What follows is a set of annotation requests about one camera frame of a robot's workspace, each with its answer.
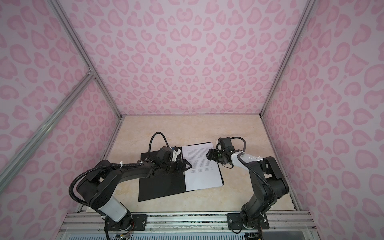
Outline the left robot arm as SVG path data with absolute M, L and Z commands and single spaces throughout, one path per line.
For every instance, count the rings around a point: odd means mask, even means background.
M 108 160 L 99 162 L 94 168 L 77 176 L 69 186 L 70 197 L 102 216 L 119 223 L 129 218 L 129 210 L 114 196 L 120 183 L 149 179 L 158 176 L 184 173 L 192 164 L 181 156 L 177 147 L 162 147 L 137 163 L 116 164 Z

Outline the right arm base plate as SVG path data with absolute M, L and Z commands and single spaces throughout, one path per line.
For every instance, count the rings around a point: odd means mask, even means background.
M 251 218 L 243 212 L 226 214 L 228 228 L 231 231 L 240 230 L 269 230 L 270 225 L 267 215 L 258 215 L 256 218 Z

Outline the paper sheet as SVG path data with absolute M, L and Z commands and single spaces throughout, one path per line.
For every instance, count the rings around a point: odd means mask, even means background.
M 212 142 L 182 147 L 183 158 L 192 164 L 192 167 L 185 171 L 187 192 L 224 185 L 218 163 L 206 157 L 210 149 L 213 149 Z

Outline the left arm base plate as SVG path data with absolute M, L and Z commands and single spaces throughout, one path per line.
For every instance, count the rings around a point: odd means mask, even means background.
M 114 222 L 112 219 L 108 218 L 105 222 L 104 231 L 144 231 L 147 225 L 147 220 L 148 215 L 145 214 L 130 214 L 119 222 Z

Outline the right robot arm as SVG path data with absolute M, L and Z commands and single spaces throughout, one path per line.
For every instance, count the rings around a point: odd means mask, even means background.
M 261 227 L 266 223 L 266 212 L 289 193 L 289 186 L 274 157 L 255 157 L 246 153 L 247 142 L 241 137 L 219 138 L 206 158 L 222 166 L 239 167 L 250 175 L 253 195 L 242 206 L 240 216 L 245 228 Z

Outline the black and white folder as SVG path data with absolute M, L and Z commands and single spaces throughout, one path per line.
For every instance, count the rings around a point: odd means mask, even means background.
M 139 180 L 139 202 L 186 193 L 185 172 Z

